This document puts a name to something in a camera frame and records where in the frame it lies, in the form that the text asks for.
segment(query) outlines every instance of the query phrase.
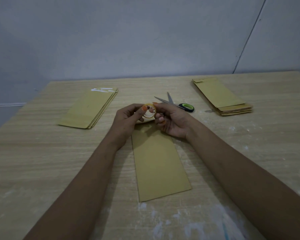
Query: person's left arm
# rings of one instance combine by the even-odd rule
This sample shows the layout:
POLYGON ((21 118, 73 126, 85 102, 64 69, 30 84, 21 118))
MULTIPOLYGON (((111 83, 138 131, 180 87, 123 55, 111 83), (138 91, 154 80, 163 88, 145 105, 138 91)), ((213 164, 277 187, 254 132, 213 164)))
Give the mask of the person's left arm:
POLYGON ((67 188, 32 227, 24 240, 88 239, 100 212, 115 154, 147 111, 132 104, 117 111, 113 124, 67 188))

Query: person's right hand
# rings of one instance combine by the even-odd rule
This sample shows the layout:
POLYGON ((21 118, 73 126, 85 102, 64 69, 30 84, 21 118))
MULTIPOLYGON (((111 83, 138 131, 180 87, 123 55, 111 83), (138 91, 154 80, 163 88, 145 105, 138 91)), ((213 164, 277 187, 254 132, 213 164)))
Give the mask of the person's right hand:
POLYGON ((154 122, 158 128, 170 136, 186 138, 196 119, 175 105, 152 103, 157 110, 154 122))

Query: wood grain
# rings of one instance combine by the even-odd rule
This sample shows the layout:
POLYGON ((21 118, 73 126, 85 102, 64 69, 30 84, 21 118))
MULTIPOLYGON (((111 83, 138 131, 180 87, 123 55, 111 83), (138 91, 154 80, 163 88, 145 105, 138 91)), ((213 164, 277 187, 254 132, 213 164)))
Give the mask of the wood grain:
MULTIPOLYGON (((22 239, 64 190, 112 124, 116 110, 176 103, 229 145, 300 194, 300 73, 216 75, 253 113, 220 117, 191 83, 208 76, 54 81, 0 128, 0 239, 22 239), (92 129, 56 125, 90 87, 118 87, 92 129)), ((132 143, 117 153, 104 207, 91 239, 263 239, 224 193, 192 147, 174 139, 192 190, 138 203, 132 143)))

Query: person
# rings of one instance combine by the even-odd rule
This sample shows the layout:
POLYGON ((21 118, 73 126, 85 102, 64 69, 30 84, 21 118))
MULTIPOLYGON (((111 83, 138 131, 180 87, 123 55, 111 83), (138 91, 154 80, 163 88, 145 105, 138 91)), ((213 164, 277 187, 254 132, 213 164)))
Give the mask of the person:
MULTIPOLYGON (((190 114, 171 104, 153 103, 155 124, 186 139, 225 192, 267 239, 300 239, 300 196, 233 149, 190 114)), ((63 193, 25 240, 88 239, 100 212, 116 152, 131 136, 147 108, 132 104, 117 111, 113 124, 63 193)))

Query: scissor blade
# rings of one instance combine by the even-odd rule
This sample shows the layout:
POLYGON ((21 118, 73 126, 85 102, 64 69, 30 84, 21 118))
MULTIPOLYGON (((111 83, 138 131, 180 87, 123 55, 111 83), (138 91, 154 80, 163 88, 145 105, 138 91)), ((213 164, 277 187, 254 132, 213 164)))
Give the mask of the scissor blade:
POLYGON ((170 96, 169 92, 167 92, 167 94, 168 94, 168 100, 169 100, 169 102, 170 102, 171 104, 173 104, 173 100, 172 100, 172 97, 170 96))
POLYGON ((166 104, 170 104, 170 102, 169 101, 167 101, 167 100, 164 100, 164 99, 162 99, 162 98, 159 98, 159 97, 156 97, 156 96, 154 96, 156 99, 159 99, 161 102, 164 102, 164 103, 166 103, 166 104))

